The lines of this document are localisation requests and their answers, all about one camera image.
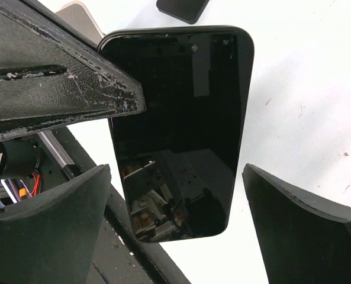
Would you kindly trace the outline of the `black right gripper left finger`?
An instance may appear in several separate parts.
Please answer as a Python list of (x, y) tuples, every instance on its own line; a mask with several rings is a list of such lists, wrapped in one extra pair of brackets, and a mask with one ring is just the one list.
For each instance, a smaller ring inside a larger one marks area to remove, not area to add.
[(110, 181), (100, 165), (1, 208), (0, 283), (85, 283)]

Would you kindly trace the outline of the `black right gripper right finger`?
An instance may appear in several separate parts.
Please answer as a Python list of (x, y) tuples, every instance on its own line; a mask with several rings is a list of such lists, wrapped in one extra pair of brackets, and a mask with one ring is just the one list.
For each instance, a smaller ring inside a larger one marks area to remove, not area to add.
[(351, 207), (253, 164), (242, 177), (269, 283), (351, 283)]

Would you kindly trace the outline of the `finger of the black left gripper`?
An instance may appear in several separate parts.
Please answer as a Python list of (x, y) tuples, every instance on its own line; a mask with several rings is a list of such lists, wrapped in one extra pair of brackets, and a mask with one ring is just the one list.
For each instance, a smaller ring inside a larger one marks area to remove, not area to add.
[(0, 1), (0, 141), (145, 110), (95, 43), (39, 1)]

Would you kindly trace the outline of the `white folding phone stand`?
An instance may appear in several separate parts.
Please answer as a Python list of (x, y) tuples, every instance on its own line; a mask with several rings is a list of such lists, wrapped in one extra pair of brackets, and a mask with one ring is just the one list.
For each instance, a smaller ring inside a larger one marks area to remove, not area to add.
[(89, 9), (81, 1), (70, 1), (56, 15), (89, 40), (96, 47), (105, 34), (101, 31)]

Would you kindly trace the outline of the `black phone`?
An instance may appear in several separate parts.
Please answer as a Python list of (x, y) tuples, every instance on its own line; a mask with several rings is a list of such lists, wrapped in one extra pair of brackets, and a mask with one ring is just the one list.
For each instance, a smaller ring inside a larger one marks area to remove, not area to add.
[(136, 79), (146, 110), (109, 122), (133, 234), (160, 243), (228, 224), (254, 59), (227, 25), (121, 30), (98, 53)]

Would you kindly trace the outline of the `black folding phone stand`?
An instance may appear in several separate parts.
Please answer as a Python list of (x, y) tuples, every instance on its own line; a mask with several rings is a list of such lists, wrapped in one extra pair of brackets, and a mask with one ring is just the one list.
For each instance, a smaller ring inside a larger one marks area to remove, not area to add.
[(187, 24), (195, 24), (209, 0), (157, 0), (157, 9)]

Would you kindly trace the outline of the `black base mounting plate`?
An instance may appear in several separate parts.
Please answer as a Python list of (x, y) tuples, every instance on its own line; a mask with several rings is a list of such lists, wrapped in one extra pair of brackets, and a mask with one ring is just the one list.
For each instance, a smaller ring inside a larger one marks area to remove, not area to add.
[[(0, 209), (37, 196), (96, 166), (66, 128), (0, 142), (0, 179), (12, 190), (10, 201), (0, 198)], [(110, 181), (85, 283), (187, 281), (160, 245), (140, 244), (134, 239), (123, 199)]]

